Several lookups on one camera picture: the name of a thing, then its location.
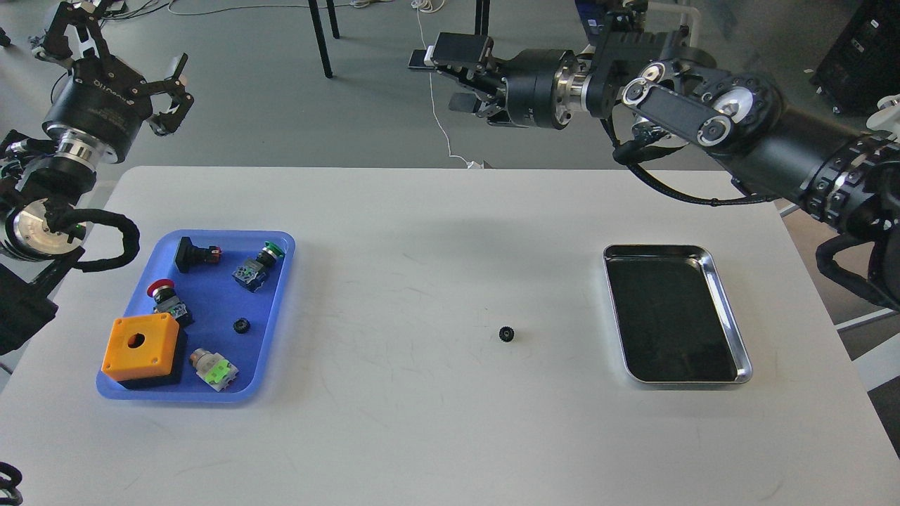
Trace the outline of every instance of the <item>orange box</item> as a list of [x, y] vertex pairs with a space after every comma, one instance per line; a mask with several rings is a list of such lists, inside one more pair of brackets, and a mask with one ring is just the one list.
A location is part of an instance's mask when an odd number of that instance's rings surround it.
[[167, 312], [116, 320], [101, 370], [117, 382], [170, 375], [180, 329]]

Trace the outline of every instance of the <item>green button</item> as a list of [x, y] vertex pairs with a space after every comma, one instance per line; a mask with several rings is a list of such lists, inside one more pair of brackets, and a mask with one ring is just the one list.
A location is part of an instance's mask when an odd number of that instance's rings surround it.
[[208, 384], [216, 384], [222, 381], [222, 378], [228, 375], [230, 365], [231, 363], [223, 358], [210, 369], [210, 372], [206, 373], [206, 376], [203, 377], [203, 381]]

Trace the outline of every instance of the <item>black base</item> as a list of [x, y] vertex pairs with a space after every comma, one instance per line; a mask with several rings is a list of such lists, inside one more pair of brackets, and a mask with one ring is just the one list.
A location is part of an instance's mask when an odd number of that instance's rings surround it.
[[176, 384], [181, 382], [181, 374], [185, 369], [185, 347], [187, 346], [187, 334], [183, 330], [178, 331], [178, 338], [175, 342], [175, 356], [172, 358], [172, 372], [165, 376], [153, 376], [150, 378], [140, 378], [133, 380], [120, 381], [119, 384], [129, 390], [139, 390], [149, 388], [151, 386], [161, 386], [164, 384]]

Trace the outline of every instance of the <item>hole in orange box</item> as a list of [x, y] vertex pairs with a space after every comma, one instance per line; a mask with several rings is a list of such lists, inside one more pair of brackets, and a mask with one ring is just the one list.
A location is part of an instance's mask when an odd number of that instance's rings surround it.
[[128, 338], [128, 348], [137, 348], [142, 344], [144, 344], [143, 334], [135, 334]]

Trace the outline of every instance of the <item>white cable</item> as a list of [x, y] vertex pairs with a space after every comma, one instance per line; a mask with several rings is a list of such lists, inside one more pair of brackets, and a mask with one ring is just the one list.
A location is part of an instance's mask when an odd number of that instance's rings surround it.
[[[419, 14], [421, 11], [419, 9], [416, 10], [416, 20], [418, 21], [418, 34], [422, 38], [422, 47], [427, 49], [428, 45], [425, 43], [425, 31], [422, 29], [422, 16]], [[447, 156], [449, 158], [459, 158], [463, 162], [465, 162], [466, 167], [471, 168], [475, 162], [470, 162], [469, 160], [453, 154], [453, 150], [450, 149], [450, 136], [447, 135], [447, 131], [444, 130], [444, 125], [441, 124], [441, 121], [437, 119], [437, 106], [435, 105], [435, 83], [432, 80], [433, 72], [428, 72], [428, 88], [431, 91], [431, 113], [435, 116], [435, 122], [437, 122], [437, 128], [441, 129], [441, 132], [444, 133], [444, 138], [447, 139]]]
[[[224, 13], [227, 11], [237, 11], [238, 9], [263, 9], [263, 8], [269, 8], [269, 7], [294, 7], [294, 8], [300, 8], [300, 9], [309, 9], [310, 8], [308, 5], [264, 4], [264, 5], [239, 5], [237, 7], [225, 7], [223, 9], [216, 9], [214, 11], [207, 11], [207, 12], [203, 12], [203, 13], [179, 13], [179, 12], [172, 10], [172, 5], [174, 5], [176, 1], [177, 0], [169, 0], [168, 6], [166, 7], [166, 10], [168, 10], [171, 14], [174, 14], [176, 16], [204, 16], [206, 14], [217, 14], [217, 13]], [[388, 2], [390, 2], [391, 0], [369, 0], [369, 2], [372, 2], [372, 1], [379, 1], [379, 2], [388, 1]], [[340, 5], [335, 5], [335, 7], [349, 7], [351, 5], [352, 5], [352, 3], [351, 4], [340, 4]]]
[[434, 7], [431, 0], [412, 0], [412, 2], [409, 3], [413, 9], [425, 14], [436, 13], [444, 7], [444, 4], [446, 4], [446, 0], [441, 0], [441, 5], [438, 5], [437, 7]]
[[368, 7], [369, 5], [377, 4], [379, 2], [393, 2], [393, 0], [350, 0], [350, 5], [357, 9], [362, 9], [363, 7]]

